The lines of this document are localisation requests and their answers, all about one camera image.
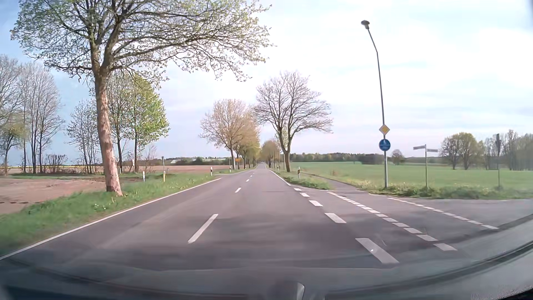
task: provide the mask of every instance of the solid white edge line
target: solid white edge line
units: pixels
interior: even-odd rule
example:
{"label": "solid white edge line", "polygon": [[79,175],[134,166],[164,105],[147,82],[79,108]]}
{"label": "solid white edge line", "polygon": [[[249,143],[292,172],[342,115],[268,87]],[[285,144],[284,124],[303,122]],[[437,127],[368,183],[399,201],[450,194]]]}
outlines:
{"label": "solid white edge line", "polygon": [[285,179],[283,179],[283,178],[279,177],[279,175],[278,175],[278,174],[276,174],[276,173],[275,173],[274,171],[272,171],[272,170],[269,170],[269,171],[271,171],[271,172],[272,172],[272,174],[274,174],[274,175],[278,176],[278,178],[279,178],[279,179],[281,179],[281,180],[283,180],[283,182],[284,182],[284,183],[286,183],[286,184],[287,184],[288,186],[290,186],[290,185],[291,185],[290,183],[286,182],[286,181],[285,181]]}
{"label": "solid white edge line", "polygon": [[365,249],[368,250],[374,257],[379,259],[380,262],[383,264],[397,264],[398,261],[392,257],[392,255],[388,254],[385,250],[383,250],[380,246],[376,245],[376,243],[372,242],[368,238],[359,238],[356,239]]}
{"label": "solid white edge line", "polygon": [[8,258],[8,257],[11,257],[11,256],[15,255],[15,254],[18,254],[18,253],[21,253],[21,252],[23,252],[23,251],[29,250],[29,249],[31,249],[31,248],[33,248],[33,247],[37,247],[37,246],[42,245],[42,244],[44,244],[44,243],[46,243],[46,242],[49,242],[49,241],[51,241],[51,240],[55,240],[55,239],[60,238],[60,237],[62,237],[62,236],[64,236],[64,235],[67,235],[67,234],[69,234],[69,233],[72,233],[72,232],[74,232],[74,231],[78,231],[78,230],[80,230],[80,229],[83,229],[83,228],[85,228],[85,227],[91,226],[91,225],[93,225],[93,224],[96,224],[96,223],[102,222],[102,221],[104,221],[104,220],[107,220],[107,219],[113,218],[113,217],[118,216],[118,215],[120,215],[120,214],[123,214],[123,213],[125,213],[125,212],[127,212],[127,211],[134,210],[134,209],[139,208],[139,207],[141,207],[141,206],[145,206],[145,205],[147,205],[147,204],[150,204],[150,203],[153,203],[153,202],[159,201],[159,200],[164,199],[164,198],[168,198],[168,197],[170,197],[170,196],[177,195],[177,194],[179,194],[179,193],[183,193],[183,192],[188,191],[188,190],[191,190],[191,189],[193,189],[193,188],[195,188],[195,187],[203,186],[204,184],[212,183],[212,182],[215,182],[215,181],[220,180],[220,179],[221,179],[221,178],[217,178],[217,179],[215,179],[215,180],[211,180],[211,181],[208,181],[208,182],[206,182],[206,183],[199,184],[199,185],[197,185],[197,186],[189,187],[189,188],[187,188],[187,189],[185,189],[185,190],[182,190],[182,191],[176,192],[176,193],[174,193],[174,194],[170,194],[170,195],[168,195],[168,196],[164,196],[164,197],[161,197],[161,198],[157,198],[157,199],[154,199],[154,200],[150,200],[150,201],[148,201],[148,202],[145,202],[145,203],[139,204],[139,205],[137,205],[137,206],[130,207],[130,208],[128,208],[128,209],[125,209],[125,210],[122,210],[122,211],[116,212],[116,213],[114,213],[114,214],[112,214],[112,215],[110,215],[110,216],[103,217],[103,218],[98,219],[98,220],[96,220],[96,221],[92,221],[92,222],[90,222],[90,223],[88,223],[88,224],[85,224],[85,225],[82,225],[82,226],[80,226],[80,227],[77,227],[77,228],[71,229],[71,230],[69,230],[69,231],[65,231],[65,232],[60,233],[60,234],[58,234],[58,235],[54,235],[54,236],[52,236],[51,238],[48,238],[48,239],[46,239],[46,240],[43,240],[43,241],[37,242],[37,243],[35,243],[35,244],[33,244],[33,245],[29,245],[29,246],[24,247],[24,248],[22,248],[22,249],[19,249],[19,250],[17,250],[17,251],[14,251],[14,252],[11,252],[11,253],[9,253],[9,254],[6,254],[6,255],[0,257],[0,260],[6,259],[6,258]]}
{"label": "solid white edge line", "polygon": [[199,237],[200,235],[205,231],[205,229],[207,229],[207,227],[218,217],[219,215],[218,214],[214,214],[211,216],[211,218],[209,218],[209,220],[207,220],[201,227],[200,229],[198,229],[197,232],[195,232],[191,238],[187,241],[187,243],[191,244],[191,243],[194,243]]}
{"label": "solid white edge line", "polygon": [[309,200],[309,202],[311,202],[314,206],[323,206],[322,204],[320,204],[318,201],[316,200]]}

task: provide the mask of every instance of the priority road sign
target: priority road sign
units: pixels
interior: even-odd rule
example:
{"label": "priority road sign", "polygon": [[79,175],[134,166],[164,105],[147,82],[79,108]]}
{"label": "priority road sign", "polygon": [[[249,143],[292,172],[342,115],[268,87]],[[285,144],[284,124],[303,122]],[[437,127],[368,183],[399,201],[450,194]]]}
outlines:
{"label": "priority road sign", "polygon": [[379,128],[379,131],[383,134],[383,135],[386,135],[387,133],[389,133],[389,131],[391,131],[387,125],[383,124],[380,128]]}
{"label": "priority road sign", "polygon": [[379,148],[381,151],[387,152],[391,148],[391,142],[387,139],[382,139],[379,141]]}

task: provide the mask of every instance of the grass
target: grass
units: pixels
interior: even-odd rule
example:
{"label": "grass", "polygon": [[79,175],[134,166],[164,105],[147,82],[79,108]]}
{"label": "grass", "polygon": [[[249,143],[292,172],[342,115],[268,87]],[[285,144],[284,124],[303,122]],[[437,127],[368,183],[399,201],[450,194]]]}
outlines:
{"label": "grass", "polygon": [[114,193],[75,193],[33,204],[14,214],[0,215],[0,254],[22,248],[79,225],[137,204],[179,192],[211,180],[192,173],[154,175],[146,182],[123,183],[123,197]]}
{"label": "grass", "polygon": [[286,182],[291,184],[296,184],[300,186],[305,187],[312,187],[319,190],[329,190],[330,186],[329,184],[322,179],[319,178],[313,178],[306,174],[300,174],[300,179],[298,179],[298,173],[296,171],[293,171],[291,173],[285,172],[285,171],[276,171],[276,173],[283,179],[285,179]]}
{"label": "grass", "polygon": [[424,165],[389,165],[389,186],[383,188],[383,165],[350,162],[291,163],[303,172],[342,181],[376,194],[435,199],[520,199],[533,198],[533,172],[482,169],[452,170],[429,165],[425,188]]}

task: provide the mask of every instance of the green field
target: green field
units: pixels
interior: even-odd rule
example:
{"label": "green field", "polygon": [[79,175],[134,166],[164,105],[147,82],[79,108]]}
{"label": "green field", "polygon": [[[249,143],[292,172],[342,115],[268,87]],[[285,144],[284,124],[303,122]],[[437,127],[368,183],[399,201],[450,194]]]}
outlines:
{"label": "green field", "polygon": [[[291,163],[292,169],[298,167],[302,172],[336,179],[369,191],[383,189],[383,165],[353,164],[351,162],[302,162]],[[430,165],[427,168],[428,185],[431,198],[442,198],[452,191],[467,191],[467,195],[454,195],[456,198],[525,198],[533,196],[533,172],[509,171],[502,169],[500,179],[502,190],[497,191],[498,172],[481,169],[452,170],[450,167]],[[389,186],[387,193],[403,193],[405,190],[416,192],[409,196],[423,196],[420,190],[425,186],[424,164],[389,165]]]}

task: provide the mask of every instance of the grass verge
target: grass verge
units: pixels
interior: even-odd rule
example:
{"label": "grass verge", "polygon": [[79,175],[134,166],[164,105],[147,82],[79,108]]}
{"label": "grass verge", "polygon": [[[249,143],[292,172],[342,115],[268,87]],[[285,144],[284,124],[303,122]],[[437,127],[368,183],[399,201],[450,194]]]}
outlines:
{"label": "grass verge", "polygon": [[319,190],[329,190],[330,189],[330,186],[329,184],[327,183],[327,181],[325,180],[322,180],[322,179],[319,179],[319,178],[313,178],[313,177],[310,177],[306,174],[300,174],[300,179],[298,179],[298,174],[296,172],[277,172],[275,171],[276,174],[278,174],[281,178],[285,179],[286,182],[288,183],[291,183],[291,184],[296,184],[296,185],[300,185],[300,186],[305,186],[305,187],[311,187],[311,188],[316,188],[316,189],[319,189]]}
{"label": "grass verge", "polygon": [[0,215],[0,254],[211,179],[203,174],[169,174],[164,183],[161,178],[123,183],[123,197],[106,192],[75,193]]}

